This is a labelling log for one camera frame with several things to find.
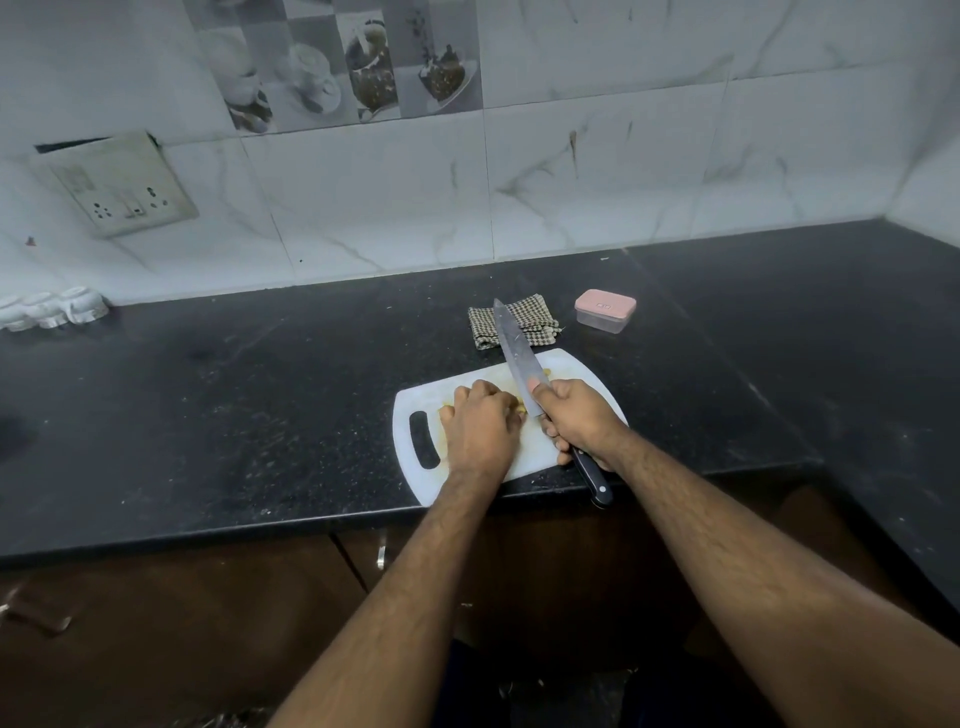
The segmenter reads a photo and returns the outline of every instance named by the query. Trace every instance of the person's left arm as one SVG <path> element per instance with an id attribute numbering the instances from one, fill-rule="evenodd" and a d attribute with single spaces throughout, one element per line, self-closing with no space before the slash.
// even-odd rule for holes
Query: person's left arm
<path id="1" fill-rule="evenodd" d="M 513 395 L 479 380 L 440 412 L 450 476 L 410 541 L 268 728 L 426 726 L 473 537 L 514 461 Z"/>

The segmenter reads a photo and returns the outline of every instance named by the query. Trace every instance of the plastic container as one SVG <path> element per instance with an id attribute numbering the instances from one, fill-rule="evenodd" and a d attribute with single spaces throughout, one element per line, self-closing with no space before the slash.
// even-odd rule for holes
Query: plastic container
<path id="1" fill-rule="evenodd" d="M 636 310 L 636 299 L 590 288 L 577 303 L 577 321 L 610 333 L 620 333 Z"/>
<path id="2" fill-rule="evenodd" d="M 60 299 L 52 293 L 34 293 L 21 300 L 23 309 L 40 328 L 56 328 L 67 323 L 66 314 L 60 308 Z"/>
<path id="3" fill-rule="evenodd" d="M 27 315 L 19 297 L 6 296 L 0 298 L 0 329 L 23 331 L 34 326 L 36 326 L 36 321 Z"/>
<path id="4" fill-rule="evenodd" d="M 68 288 L 60 294 L 60 310 L 71 324 L 89 324 L 106 316 L 109 311 L 103 297 L 83 285 Z"/>

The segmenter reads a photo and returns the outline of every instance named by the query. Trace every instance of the container with pink lid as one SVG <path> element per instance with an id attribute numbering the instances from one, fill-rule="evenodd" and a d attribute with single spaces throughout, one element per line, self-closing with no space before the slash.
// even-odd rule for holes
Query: container with pink lid
<path id="1" fill-rule="evenodd" d="M 634 315 L 636 299 L 590 288 L 577 299 L 574 307 L 577 309 L 577 321 L 581 324 L 619 333 Z"/>

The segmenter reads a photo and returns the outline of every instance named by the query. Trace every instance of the person's right arm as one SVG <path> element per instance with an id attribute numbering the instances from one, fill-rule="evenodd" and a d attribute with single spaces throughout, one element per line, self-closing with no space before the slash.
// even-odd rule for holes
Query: person's right arm
<path id="1" fill-rule="evenodd" d="M 630 485 L 709 618 L 790 726 L 960 725 L 960 648 L 633 433 L 580 380 L 544 431 Z"/>

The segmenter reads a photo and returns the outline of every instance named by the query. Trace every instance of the cutting board handle hole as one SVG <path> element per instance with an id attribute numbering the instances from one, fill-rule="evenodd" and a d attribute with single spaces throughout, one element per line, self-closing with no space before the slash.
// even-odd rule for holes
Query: cutting board handle hole
<path id="1" fill-rule="evenodd" d="M 410 441 L 414 444 L 414 452 L 424 470 L 432 471 L 440 465 L 440 455 L 433 446 L 430 428 L 426 423 L 426 412 L 423 410 L 410 415 Z"/>

